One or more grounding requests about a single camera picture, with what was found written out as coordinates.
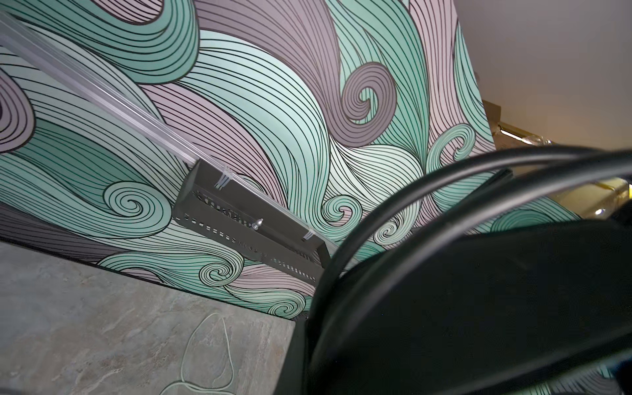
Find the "black headphones with blue band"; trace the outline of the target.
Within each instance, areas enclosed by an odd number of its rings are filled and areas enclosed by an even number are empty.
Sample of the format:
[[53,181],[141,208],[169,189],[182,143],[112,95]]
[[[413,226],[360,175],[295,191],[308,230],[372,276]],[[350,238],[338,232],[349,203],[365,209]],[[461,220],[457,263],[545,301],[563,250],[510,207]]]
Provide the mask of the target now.
[[[434,191],[488,184],[397,248],[352,264],[378,228]],[[630,151],[508,149],[428,174],[378,206],[324,268],[277,394],[628,394],[631,216],[505,230],[523,205],[631,173]]]

